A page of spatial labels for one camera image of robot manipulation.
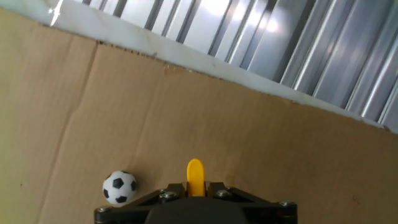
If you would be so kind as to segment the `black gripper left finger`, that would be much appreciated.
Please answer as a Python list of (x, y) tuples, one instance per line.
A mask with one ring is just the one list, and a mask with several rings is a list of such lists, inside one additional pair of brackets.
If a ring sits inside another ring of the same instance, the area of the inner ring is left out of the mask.
[(158, 205), (187, 197), (185, 182), (169, 184), (121, 207), (102, 206), (94, 210), (94, 223), (145, 223), (149, 212)]

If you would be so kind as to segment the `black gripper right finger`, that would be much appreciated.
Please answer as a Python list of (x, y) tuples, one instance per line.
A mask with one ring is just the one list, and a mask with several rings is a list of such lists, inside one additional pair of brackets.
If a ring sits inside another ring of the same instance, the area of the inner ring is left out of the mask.
[(223, 223), (297, 224), (295, 202), (270, 202), (222, 182), (206, 182), (205, 193), (218, 203), (216, 214), (222, 216)]

